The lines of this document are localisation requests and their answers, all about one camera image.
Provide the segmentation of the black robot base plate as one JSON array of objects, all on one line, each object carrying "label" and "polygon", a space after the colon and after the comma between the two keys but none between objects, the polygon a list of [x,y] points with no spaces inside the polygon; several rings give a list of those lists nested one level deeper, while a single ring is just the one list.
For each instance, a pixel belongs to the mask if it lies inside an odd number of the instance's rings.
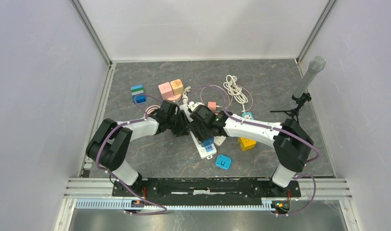
[{"label": "black robot base plate", "polygon": [[260,205],[261,199],[300,197],[293,180],[281,188],[269,178],[147,178],[131,189],[159,205]]}]

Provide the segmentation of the teal power strip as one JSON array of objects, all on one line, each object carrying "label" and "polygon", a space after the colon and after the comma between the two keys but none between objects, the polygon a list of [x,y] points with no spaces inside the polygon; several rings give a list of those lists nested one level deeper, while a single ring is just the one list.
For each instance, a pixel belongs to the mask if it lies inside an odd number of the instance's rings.
[{"label": "teal power strip", "polygon": [[242,113],[242,117],[250,120],[254,120],[254,116],[252,115],[251,112],[244,112]]}]

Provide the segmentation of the blue plug adapter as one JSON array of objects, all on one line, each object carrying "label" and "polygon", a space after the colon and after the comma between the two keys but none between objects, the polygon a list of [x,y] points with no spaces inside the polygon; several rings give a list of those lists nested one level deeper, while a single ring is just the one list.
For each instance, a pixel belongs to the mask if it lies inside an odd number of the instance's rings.
[{"label": "blue plug adapter", "polygon": [[230,157],[227,157],[222,154],[218,155],[216,158],[216,161],[215,161],[215,165],[218,168],[221,168],[224,170],[228,170],[231,166],[231,163],[232,163],[232,159]]}]

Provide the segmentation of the dark blue cube socket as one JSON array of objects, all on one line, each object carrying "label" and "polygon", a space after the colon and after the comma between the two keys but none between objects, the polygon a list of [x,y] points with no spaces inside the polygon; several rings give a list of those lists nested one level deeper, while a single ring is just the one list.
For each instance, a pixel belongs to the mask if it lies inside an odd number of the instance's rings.
[{"label": "dark blue cube socket", "polygon": [[202,147],[207,147],[209,145],[212,145],[214,143],[214,137],[211,137],[207,140],[204,140],[202,143],[201,143],[201,146]]}]

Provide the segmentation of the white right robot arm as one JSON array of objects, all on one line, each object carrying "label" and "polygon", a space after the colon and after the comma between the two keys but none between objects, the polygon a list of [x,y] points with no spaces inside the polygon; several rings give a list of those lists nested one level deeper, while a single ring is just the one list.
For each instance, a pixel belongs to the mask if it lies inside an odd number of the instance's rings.
[{"label": "white right robot arm", "polygon": [[269,123],[247,119],[220,111],[212,112],[202,103],[188,104],[189,128],[200,141],[212,137],[247,138],[273,148],[279,160],[269,190],[274,196],[282,196],[296,173],[301,173],[314,150],[313,141],[293,119]]}]

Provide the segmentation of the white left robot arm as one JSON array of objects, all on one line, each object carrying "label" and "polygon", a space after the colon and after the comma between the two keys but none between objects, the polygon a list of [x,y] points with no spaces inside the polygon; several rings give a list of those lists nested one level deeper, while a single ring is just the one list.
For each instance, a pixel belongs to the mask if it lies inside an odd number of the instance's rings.
[{"label": "white left robot arm", "polygon": [[160,108],[143,118],[126,122],[105,119],[94,133],[86,147],[86,156],[109,170],[124,183],[124,190],[131,196],[142,191],[141,175],[126,161],[126,154],[131,141],[146,136],[158,135],[170,130],[175,136],[189,135],[189,120],[185,111],[169,100],[164,100]]}]

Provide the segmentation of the white plug adapter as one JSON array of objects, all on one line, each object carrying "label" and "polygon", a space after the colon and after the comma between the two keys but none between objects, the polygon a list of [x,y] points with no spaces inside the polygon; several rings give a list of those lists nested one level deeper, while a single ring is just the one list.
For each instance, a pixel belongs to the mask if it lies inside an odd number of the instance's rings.
[{"label": "white plug adapter", "polygon": [[221,146],[223,142],[225,141],[226,137],[225,136],[215,136],[214,137],[214,144],[216,146]]}]

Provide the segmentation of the orange usb charger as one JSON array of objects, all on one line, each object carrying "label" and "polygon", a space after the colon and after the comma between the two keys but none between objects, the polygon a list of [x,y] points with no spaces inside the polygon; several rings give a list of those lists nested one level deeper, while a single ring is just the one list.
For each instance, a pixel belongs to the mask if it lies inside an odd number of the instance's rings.
[{"label": "orange usb charger", "polygon": [[216,111],[217,103],[216,102],[208,102],[207,104],[208,108],[212,111]]}]

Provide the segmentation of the yellow cube socket adapter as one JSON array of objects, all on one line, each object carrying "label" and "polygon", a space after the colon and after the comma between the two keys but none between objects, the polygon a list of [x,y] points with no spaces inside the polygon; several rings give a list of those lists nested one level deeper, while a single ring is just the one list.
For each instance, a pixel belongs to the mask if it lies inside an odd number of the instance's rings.
[{"label": "yellow cube socket adapter", "polygon": [[239,137],[238,144],[239,144],[242,151],[247,151],[247,150],[254,148],[256,146],[257,142],[254,140],[247,139],[247,138]]}]

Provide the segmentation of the white long power strip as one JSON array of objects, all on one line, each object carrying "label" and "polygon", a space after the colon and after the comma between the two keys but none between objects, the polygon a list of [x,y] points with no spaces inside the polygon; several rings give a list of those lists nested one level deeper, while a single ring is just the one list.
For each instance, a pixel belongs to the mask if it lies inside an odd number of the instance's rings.
[{"label": "white long power strip", "polygon": [[[180,105],[179,106],[180,110],[183,110],[185,115],[186,115],[186,118],[188,119],[189,122],[192,122],[192,118],[190,118],[190,111],[188,109],[188,105],[187,104],[183,104],[183,105]],[[193,134],[193,132],[190,130],[189,131],[189,134],[191,135],[192,139],[193,139],[193,142],[198,150],[198,153],[200,155],[200,158],[201,159],[212,159],[213,158],[213,155],[217,153],[217,149],[215,147],[214,144],[212,145],[209,145],[207,147],[202,147],[201,146],[201,143],[200,141],[198,141],[198,139],[196,138],[196,136]]]}]

